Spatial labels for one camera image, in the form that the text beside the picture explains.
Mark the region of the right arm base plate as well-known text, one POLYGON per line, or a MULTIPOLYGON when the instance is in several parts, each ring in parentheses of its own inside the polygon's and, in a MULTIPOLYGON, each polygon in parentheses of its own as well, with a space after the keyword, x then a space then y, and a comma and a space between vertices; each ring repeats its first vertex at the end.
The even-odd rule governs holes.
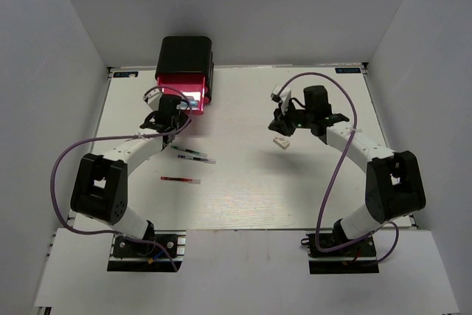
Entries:
POLYGON ((315 234, 306 234, 300 241, 308 251, 310 274, 377 274, 377 252, 372 237, 342 250, 323 253, 315 245, 315 234))

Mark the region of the white staples box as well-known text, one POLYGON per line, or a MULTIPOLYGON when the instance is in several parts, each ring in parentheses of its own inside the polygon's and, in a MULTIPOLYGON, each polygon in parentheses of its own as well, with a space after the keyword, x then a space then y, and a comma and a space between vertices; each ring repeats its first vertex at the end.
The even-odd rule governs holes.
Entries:
POLYGON ((287 149, 290 146, 290 142, 286 138, 274 137, 273 143, 282 148, 283 150, 287 149))

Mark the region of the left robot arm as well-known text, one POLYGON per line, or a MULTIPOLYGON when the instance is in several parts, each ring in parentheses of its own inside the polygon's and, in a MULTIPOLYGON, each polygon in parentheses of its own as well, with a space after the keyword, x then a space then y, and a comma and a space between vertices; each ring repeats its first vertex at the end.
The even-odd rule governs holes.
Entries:
POLYGON ((179 94, 154 91, 147 100, 150 113, 138 133, 118 147, 100 155, 86 154, 81 160, 71 197, 71 209, 131 238, 139 255, 156 246, 150 221, 128 206, 128 177, 150 157, 162 152, 188 124, 179 94))

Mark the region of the green pen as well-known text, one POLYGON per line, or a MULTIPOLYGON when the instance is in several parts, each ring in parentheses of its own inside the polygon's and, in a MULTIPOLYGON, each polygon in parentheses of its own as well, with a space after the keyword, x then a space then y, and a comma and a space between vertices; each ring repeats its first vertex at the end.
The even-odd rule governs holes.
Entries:
POLYGON ((208 155, 206 153, 203 153, 201 151, 198 151, 198 150, 193 150, 193 149, 190 149, 190 148, 184 148, 184 147, 180 147, 180 146, 177 146, 177 145, 171 145, 171 148, 174 149, 174 150, 177 150, 177 151, 181 151, 181 152, 184 152, 184 153, 189 153, 189 154, 192 154, 194 156, 199 156, 199 157, 202 157, 202 158, 207 158, 208 155))

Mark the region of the pink top drawer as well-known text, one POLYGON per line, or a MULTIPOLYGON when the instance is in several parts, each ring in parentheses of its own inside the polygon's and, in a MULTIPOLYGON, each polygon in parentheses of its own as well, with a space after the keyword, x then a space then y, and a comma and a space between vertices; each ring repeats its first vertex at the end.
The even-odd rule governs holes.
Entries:
POLYGON ((192 106, 195 115, 204 114, 205 103, 205 76, 201 73, 174 73, 160 74, 156 78, 158 86, 166 86, 178 90, 186 97, 193 97, 198 101, 197 106, 192 106))

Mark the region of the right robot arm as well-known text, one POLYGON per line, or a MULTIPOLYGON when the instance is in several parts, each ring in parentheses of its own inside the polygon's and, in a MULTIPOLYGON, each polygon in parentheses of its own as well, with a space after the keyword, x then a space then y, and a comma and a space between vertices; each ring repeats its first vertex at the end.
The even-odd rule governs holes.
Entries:
POLYGON ((305 102, 296 108, 291 90, 276 86, 271 99, 278 106, 268 128, 283 136, 292 136, 298 128, 308 129, 323 143, 339 150, 342 159, 350 159, 364 172, 364 203, 334 223, 332 246, 315 241, 319 252, 350 255, 361 240, 383 225, 426 206, 417 157, 409 150, 396 152, 377 144, 346 116, 333 112, 324 86, 309 86, 303 94, 305 102))

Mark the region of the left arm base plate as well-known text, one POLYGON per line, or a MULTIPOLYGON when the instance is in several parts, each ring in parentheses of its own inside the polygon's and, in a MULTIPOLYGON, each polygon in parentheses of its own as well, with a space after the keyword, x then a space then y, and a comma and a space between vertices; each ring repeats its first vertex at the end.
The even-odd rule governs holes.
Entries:
POLYGON ((186 232, 156 232, 155 242, 162 245, 171 256, 174 268, 167 255, 158 247, 138 244, 123 236, 113 238, 108 258, 107 271, 173 273, 180 269, 184 259, 186 232))

